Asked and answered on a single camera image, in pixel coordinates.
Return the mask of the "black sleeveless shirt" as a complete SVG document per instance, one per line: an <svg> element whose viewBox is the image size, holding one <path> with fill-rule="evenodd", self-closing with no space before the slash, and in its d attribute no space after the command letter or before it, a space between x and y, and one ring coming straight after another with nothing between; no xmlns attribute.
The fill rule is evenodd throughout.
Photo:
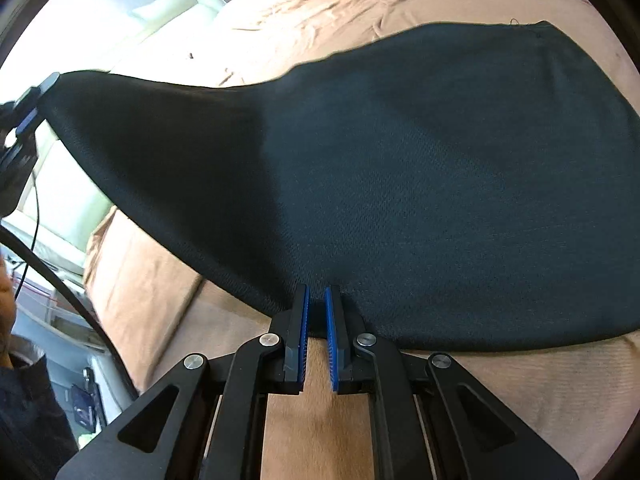
<svg viewBox="0 0 640 480"><path fill-rule="evenodd" d="M303 283L407 349L639 326L639 117L549 23L428 24L232 88L83 70L39 108L133 222L266 315Z"/></svg>

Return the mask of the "cream padded headboard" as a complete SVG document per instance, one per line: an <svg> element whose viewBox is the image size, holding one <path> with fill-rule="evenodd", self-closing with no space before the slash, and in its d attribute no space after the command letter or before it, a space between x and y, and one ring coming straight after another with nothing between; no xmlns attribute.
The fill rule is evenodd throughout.
<svg viewBox="0 0 640 480"><path fill-rule="evenodd" d="M100 70L194 84L196 51L224 0L50 0L1 67L1 99L18 98L52 73ZM38 160L4 225L41 258L81 266L89 234L111 209L47 124Z"/></svg>

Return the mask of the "white side table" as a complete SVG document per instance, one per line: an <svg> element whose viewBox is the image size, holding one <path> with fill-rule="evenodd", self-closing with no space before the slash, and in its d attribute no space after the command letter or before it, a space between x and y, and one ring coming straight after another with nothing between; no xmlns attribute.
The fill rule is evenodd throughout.
<svg viewBox="0 0 640 480"><path fill-rule="evenodd" d="M83 448L132 403L103 338L55 288L17 258L6 258L17 293L14 335L42 350L55 399Z"/></svg>

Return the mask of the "brown bed blanket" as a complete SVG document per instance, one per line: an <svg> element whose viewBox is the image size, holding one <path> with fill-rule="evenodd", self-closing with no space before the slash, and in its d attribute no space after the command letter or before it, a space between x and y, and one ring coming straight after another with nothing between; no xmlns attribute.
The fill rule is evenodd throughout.
<svg viewBox="0 0 640 480"><path fill-rule="evenodd" d="M639 411L639 74L587 0L235 0L206 88L103 76L100 188L244 302L341 287L584 479Z"/></svg>

